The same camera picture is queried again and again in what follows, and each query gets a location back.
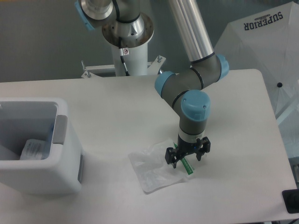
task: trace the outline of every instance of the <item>green object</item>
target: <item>green object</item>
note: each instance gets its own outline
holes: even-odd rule
[[[186,169],[188,175],[193,174],[193,170],[194,170],[194,169],[193,169],[193,167],[191,167],[191,166],[189,165],[189,163],[187,162],[187,160],[186,160],[185,158],[183,158],[183,159],[181,159],[181,161],[182,161],[182,163],[183,163],[183,165],[184,165],[184,167],[185,167],[185,169]]]

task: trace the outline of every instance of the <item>gray wall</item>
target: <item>gray wall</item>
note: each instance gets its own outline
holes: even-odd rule
[[[141,0],[155,26],[149,61],[161,54],[164,70],[180,72],[189,61],[166,0]],[[213,46],[227,23],[290,0],[199,0]],[[0,1],[0,82],[79,78],[86,66],[112,64],[101,30],[88,32],[74,0]]]

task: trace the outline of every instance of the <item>screw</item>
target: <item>screw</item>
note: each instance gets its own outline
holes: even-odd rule
[[[85,67],[85,65],[84,65],[84,62],[81,61],[81,64],[82,64],[83,72],[86,72],[86,71],[87,71],[87,77],[90,78],[90,77],[91,77],[91,74],[90,74],[89,70],[86,69],[86,67]]]

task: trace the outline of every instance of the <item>cable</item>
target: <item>cable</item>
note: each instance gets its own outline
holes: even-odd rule
[[[121,49],[121,40],[122,40],[122,38],[118,37],[118,48],[119,49]],[[130,76],[130,74],[128,72],[128,69],[127,69],[127,66],[126,66],[126,63],[125,63],[125,59],[124,59],[124,57],[122,55],[121,55],[121,63],[123,64],[123,67],[125,69],[126,76]]]

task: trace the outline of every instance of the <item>silver metal arm tube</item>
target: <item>silver metal arm tube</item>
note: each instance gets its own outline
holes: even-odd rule
[[[94,20],[105,20],[113,12],[111,0],[81,0],[82,10]]]
[[[214,53],[196,0],[169,0],[186,53],[191,62]]]

